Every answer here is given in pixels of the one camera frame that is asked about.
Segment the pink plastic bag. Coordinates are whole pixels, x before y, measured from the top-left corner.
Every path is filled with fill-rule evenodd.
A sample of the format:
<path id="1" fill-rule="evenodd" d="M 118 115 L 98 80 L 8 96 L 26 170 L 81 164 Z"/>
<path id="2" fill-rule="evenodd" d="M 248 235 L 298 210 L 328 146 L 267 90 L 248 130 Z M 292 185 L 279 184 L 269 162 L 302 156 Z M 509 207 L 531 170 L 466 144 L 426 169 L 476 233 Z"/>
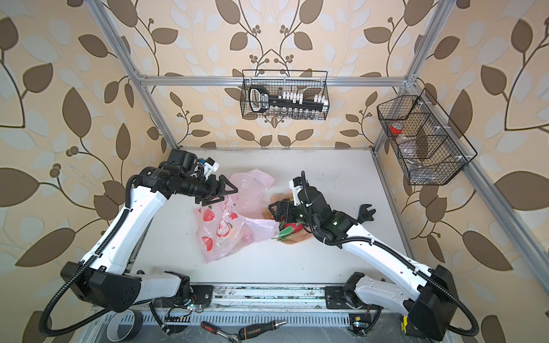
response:
<path id="1" fill-rule="evenodd" d="M 279 224 L 264 217 L 267 210 L 265 194 L 275 178 L 254 169 L 233 174 L 230 182 L 238 188 L 237 193 L 194 211 L 198 224 L 197 243 L 207 263 L 279 234 Z"/>

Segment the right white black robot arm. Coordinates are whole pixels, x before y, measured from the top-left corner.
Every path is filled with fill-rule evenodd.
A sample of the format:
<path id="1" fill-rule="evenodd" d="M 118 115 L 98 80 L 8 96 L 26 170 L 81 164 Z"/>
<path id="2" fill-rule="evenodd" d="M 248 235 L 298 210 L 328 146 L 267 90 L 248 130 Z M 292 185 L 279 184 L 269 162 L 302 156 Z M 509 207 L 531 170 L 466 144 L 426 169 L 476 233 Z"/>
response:
<path id="1" fill-rule="evenodd" d="M 366 230 L 363 222 L 373 218 L 369 204 L 357 218 L 334 210 L 304 174 L 289 183 L 293 197 L 269 205 L 276 222 L 301 224 L 325 246 L 337 247 L 360 257 L 389 280 L 375 280 L 355 272 L 340 288 L 337 300 L 360 309 L 375 305 L 407 317 L 428 339 L 441 342 L 446 332 L 474 337 L 480 325 L 458 296 L 452 273 L 399 253 Z"/>

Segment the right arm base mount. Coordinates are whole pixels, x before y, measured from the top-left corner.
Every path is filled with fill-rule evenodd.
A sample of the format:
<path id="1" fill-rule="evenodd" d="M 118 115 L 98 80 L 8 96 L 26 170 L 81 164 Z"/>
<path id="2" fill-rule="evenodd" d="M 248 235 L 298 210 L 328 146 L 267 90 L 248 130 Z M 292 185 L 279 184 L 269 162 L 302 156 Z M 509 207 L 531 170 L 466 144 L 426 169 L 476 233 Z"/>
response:
<path id="1" fill-rule="evenodd" d="M 360 303 L 357 306 L 351 305 L 345 298 L 342 286 L 327 286 L 324 288 L 325 306 L 329 310 L 378 310 L 379 306 L 374 304 Z"/>

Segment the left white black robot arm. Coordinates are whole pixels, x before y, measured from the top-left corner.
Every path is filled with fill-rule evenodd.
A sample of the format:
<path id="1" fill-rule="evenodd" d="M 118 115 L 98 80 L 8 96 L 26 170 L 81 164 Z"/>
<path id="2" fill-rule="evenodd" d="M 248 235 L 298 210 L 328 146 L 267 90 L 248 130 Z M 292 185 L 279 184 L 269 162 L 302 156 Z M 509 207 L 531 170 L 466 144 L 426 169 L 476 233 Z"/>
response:
<path id="1" fill-rule="evenodd" d="M 224 175 L 216 176 L 219 165 L 211 158 L 173 149 L 158 167 L 146 167 L 130 177 L 124 191 L 124 206 L 97 244 L 78 263 L 68 262 L 61 271 L 65 283 L 45 307 L 38 324 L 40 334 L 58 337 L 74 332 L 108 312 L 122 313 L 136 304 L 166 299 L 176 306 L 194 297 L 190 278 L 177 272 L 130 274 L 132 256 L 155 214 L 174 194 L 194 198 L 209 206 L 222 202 L 238 188 Z M 68 291 L 101 311 L 62 329 L 49 326 L 55 305 Z"/>

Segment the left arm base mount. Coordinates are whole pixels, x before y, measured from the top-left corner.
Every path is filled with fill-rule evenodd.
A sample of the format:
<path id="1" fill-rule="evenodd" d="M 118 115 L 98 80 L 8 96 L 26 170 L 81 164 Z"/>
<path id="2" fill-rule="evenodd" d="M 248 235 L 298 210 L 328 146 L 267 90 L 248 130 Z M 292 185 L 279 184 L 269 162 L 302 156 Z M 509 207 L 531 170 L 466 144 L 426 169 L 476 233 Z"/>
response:
<path id="1" fill-rule="evenodd" d="M 208 306 L 213 298 L 214 286 L 210 284 L 185 284 L 173 297 L 154 300 L 156 307 L 189 307 L 191 304 Z"/>

